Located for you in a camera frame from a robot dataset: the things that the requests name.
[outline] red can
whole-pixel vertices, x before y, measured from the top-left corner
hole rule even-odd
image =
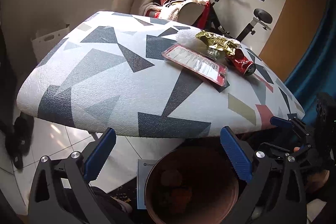
[[[255,63],[248,60],[243,51],[239,48],[236,49],[235,55],[230,55],[226,58],[231,61],[236,69],[243,75],[249,76],[255,72]]]

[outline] geometric pattern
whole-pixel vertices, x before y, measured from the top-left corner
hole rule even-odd
[[[106,99],[102,102],[99,102],[95,105],[85,108],[85,111],[89,113],[92,117],[95,117],[97,120],[101,121],[104,125],[108,125],[109,118],[119,98],[120,96],[118,95]]]
[[[259,99],[260,104],[265,105],[266,104],[266,85],[264,85],[263,82],[257,80],[256,78],[250,78],[249,81],[250,81],[251,87],[254,90],[254,93]]]
[[[271,128],[270,119],[274,116],[269,108],[265,105],[255,105],[261,118],[261,130]]]
[[[250,52],[248,52],[248,54],[249,54],[249,56],[251,57],[252,62],[255,63],[255,55],[252,54],[252,53],[250,53]]]
[[[188,30],[188,29],[190,29],[190,27],[186,27],[186,26],[174,26],[174,27],[178,30]]]
[[[144,25],[144,26],[153,26],[153,24],[151,24],[151,23],[148,23],[148,22],[146,22],[146,21],[143,21],[143,20],[141,20],[141,19],[138,19],[138,18],[135,18],[139,23],[141,23],[142,25]]]
[[[168,20],[164,20],[164,19],[159,19],[159,18],[152,18],[152,17],[150,17],[150,22],[151,22],[151,23],[156,23],[156,24],[162,24],[162,25],[165,25],[165,24],[167,24],[169,21],[168,21]]]
[[[209,134],[210,122],[191,121],[138,112],[139,137],[200,138]]]
[[[212,85],[219,93],[221,93],[223,90],[225,90],[226,88],[230,86],[230,83],[228,82],[228,80],[226,80],[226,83],[224,86],[217,85],[213,81],[209,81],[209,84]]]
[[[146,59],[127,49],[126,47],[118,44],[121,52],[123,53],[128,65],[131,67],[133,72],[141,71],[153,67],[154,64],[150,63]]]
[[[282,89],[280,89],[280,87],[279,87],[279,90],[280,90],[280,92],[281,92],[281,95],[282,95],[283,99],[284,99],[285,102],[286,102],[286,105],[287,105],[288,110],[289,110],[289,113],[290,113],[290,112],[291,112],[291,108],[290,108],[290,106],[289,106],[289,101],[288,101],[287,94],[284,93],[284,91],[283,91]]]
[[[291,95],[291,93],[289,92],[288,88],[286,88],[286,86],[281,82],[281,80],[280,80],[279,78],[277,78],[277,79],[275,80],[275,83],[277,83],[278,86],[281,87],[282,91],[283,91],[284,93],[286,93],[286,95],[287,95],[291,100],[293,100],[293,99],[292,99],[292,95]]]
[[[188,96],[202,84],[202,80],[186,68],[181,73],[172,90],[162,116],[172,113]]]
[[[63,48],[63,50],[64,51],[66,51],[66,50],[70,50],[70,49],[72,49],[72,48],[78,48],[78,47],[80,47],[79,45],[77,45],[77,44],[75,44],[75,43],[73,43],[73,42],[68,42],[66,45],[65,45],[65,47]]]
[[[266,87],[273,93],[273,87],[269,84],[269,83],[267,83],[263,78],[261,78],[261,77],[259,77],[258,75],[255,75],[260,81],[262,81],[265,85],[266,85]]]
[[[113,12],[114,16],[122,16],[122,17],[133,17],[132,15],[128,15],[128,14],[122,14],[122,13],[117,13],[117,12]]]
[[[92,18],[94,18],[95,16],[99,15],[99,13],[95,13],[92,16],[90,16],[88,19],[84,20],[84,22],[90,21]]]
[[[294,101],[294,104],[295,104],[297,110],[299,110],[301,112],[304,112],[303,108],[297,102]]]
[[[81,43],[117,43],[113,27],[98,26]]]
[[[170,34],[176,34],[177,30],[173,28],[169,28],[168,30],[165,30],[163,33],[159,35],[159,37],[164,37],[165,35],[170,35]]]
[[[80,24],[80,25],[78,25],[78,26],[76,27],[76,29],[82,30],[82,31],[84,31],[84,32],[90,30],[91,28],[92,28],[91,26],[89,26],[89,25],[87,25],[87,24],[85,24],[85,23],[82,23],[82,24]]]
[[[55,47],[53,47],[53,49],[50,52],[48,52],[48,54],[41,60],[40,63],[38,63],[36,67],[38,68],[46,64],[49,61],[49,59],[54,55],[54,53],[60,48],[60,46],[62,46],[63,43],[67,40],[68,38],[63,38],[60,42],[58,42],[58,44]]]
[[[270,84],[274,84],[272,81],[272,78],[270,77],[270,75],[268,74],[268,72],[265,70],[265,68],[263,66],[260,66],[259,64],[255,64],[256,69],[260,72],[260,74],[264,77],[264,79],[270,83]]]
[[[71,71],[61,84],[60,91],[73,86],[87,78],[92,77],[104,70],[125,62],[125,58],[109,52],[103,52],[95,48],[91,49],[84,58]]]
[[[279,117],[279,118],[283,118],[283,116],[284,116],[284,115],[282,114],[281,108],[279,107],[277,117]]]
[[[71,110],[71,88],[56,93],[59,86],[50,85],[39,103],[37,117],[50,122],[75,127]]]
[[[146,37],[146,58],[164,60],[162,52],[175,44],[175,40],[164,37],[147,35]]]
[[[230,93],[228,94],[227,107],[228,109],[244,117],[246,120],[250,121],[253,125],[257,124],[257,117],[255,115],[255,111],[251,107],[243,103],[241,100],[231,95]]]
[[[259,56],[257,54],[255,54],[252,50],[250,50],[249,48],[246,48],[246,50],[248,51],[248,53],[249,53],[250,56],[253,55],[254,57],[258,58],[259,61],[262,62],[262,60],[259,58]]]
[[[243,77],[228,67],[225,86],[208,80],[202,85],[204,78],[167,62],[161,53],[184,29],[199,31],[175,21],[97,12],[33,70],[18,106],[88,131],[113,127],[126,136],[166,138],[218,136],[224,126],[237,134],[256,131],[268,128],[273,114],[303,118],[292,93],[243,44],[257,70]]]

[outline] red packaging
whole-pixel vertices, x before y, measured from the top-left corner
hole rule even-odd
[[[243,75],[249,76],[255,72],[255,63],[248,60],[243,51],[239,48],[236,49],[235,55],[230,55],[226,58],[230,60],[236,69]]]
[[[162,55],[220,86],[226,84],[226,67],[213,62],[199,52],[192,51],[180,44],[174,44],[165,50]]]

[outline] blue curtain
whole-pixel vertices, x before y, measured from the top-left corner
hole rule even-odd
[[[328,0],[314,39],[285,85],[305,110],[303,121],[308,124],[316,118],[317,92],[336,99],[336,0]]]

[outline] metal screw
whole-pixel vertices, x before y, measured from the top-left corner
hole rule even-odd
[[[265,156],[265,153],[262,151],[257,151],[255,154],[258,158],[263,158]]]
[[[293,156],[288,156],[287,159],[289,162],[295,162],[295,158]]]
[[[79,157],[79,155],[80,155],[80,153],[78,151],[75,151],[75,152],[71,153],[71,158],[76,159],[76,158]]]
[[[41,158],[41,162],[46,162],[48,160],[48,157],[47,156],[43,156],[42,158]]]

